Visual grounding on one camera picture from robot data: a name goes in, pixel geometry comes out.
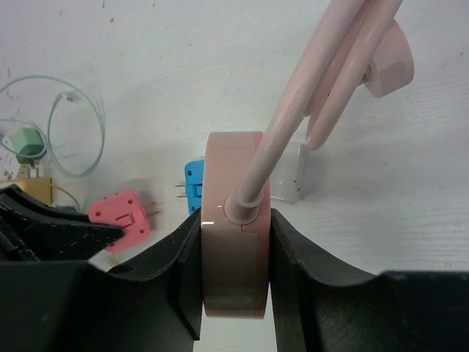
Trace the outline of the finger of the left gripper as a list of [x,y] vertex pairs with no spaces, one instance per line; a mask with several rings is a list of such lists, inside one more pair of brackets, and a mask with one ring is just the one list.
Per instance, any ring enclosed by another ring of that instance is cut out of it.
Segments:
[[1,261],[88,260],[124,235],[88,216],[45,205],[19,186],[1,189]]

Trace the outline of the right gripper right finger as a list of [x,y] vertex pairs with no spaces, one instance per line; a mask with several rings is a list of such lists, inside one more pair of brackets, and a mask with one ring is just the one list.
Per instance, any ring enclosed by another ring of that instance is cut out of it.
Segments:
[[279,351],[466,351],[468,273],[371,274],[298,232],[277,210],[270,289]]

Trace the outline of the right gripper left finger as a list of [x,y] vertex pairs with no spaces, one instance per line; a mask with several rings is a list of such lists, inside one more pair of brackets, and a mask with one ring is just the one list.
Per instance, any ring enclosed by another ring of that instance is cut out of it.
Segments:
[[192,351],[201,320],[199,212],[110,271],[1,263],[3,351]]

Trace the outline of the light blue plug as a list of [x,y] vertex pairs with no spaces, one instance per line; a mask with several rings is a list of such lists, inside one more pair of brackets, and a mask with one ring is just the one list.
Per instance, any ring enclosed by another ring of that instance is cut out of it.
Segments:
[[60,211],[68,212],[68,213],[79,213],[79,211],[75,207],[68,206],[68,205],[67,206],[59,206],[57,209],[60,210]]

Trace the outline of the yellow socket cube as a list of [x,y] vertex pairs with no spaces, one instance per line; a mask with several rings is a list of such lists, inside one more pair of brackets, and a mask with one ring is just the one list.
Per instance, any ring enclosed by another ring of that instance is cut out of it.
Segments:
[[1,208],[47,213],[52,202],[52,185],[47,178],[1,181]]

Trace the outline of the green plug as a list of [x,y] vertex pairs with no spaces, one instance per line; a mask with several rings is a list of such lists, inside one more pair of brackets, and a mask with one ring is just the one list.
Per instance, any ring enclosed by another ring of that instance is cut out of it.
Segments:
[[19,128],[11,138],[13,151],[10,162],[12,179],[38,178],[40,159],[45,154],[44,142],[38,130]]

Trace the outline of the pink socket cube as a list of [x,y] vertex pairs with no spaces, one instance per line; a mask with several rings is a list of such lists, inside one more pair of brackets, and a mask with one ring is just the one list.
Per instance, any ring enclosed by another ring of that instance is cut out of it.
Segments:
[[107,252],[117,254],[149,237],[148,217],[158,211],[148,213],[147,209],[155,206],[155,201],[144,204],[133,190],[121,190],[95,200],[89,207],[88,218],[94,224],[107,224],[123,231],[120,239],[105,248]]

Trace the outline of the white adapter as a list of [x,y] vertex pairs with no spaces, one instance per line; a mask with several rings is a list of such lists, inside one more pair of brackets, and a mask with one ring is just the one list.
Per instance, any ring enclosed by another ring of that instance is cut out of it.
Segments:
[[270,197],[295,204],[312,192],[315,152],[304,143],[290,142],[270,176]]

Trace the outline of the blue socket cube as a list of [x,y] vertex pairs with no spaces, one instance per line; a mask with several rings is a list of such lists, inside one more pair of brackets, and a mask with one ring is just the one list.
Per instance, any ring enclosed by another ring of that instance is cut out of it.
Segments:
[[189,161],[184,167],[185,181],[177,187],[185,189],[188,212],[192,214],[202,206],[202,187],[204,179],[204,159]]

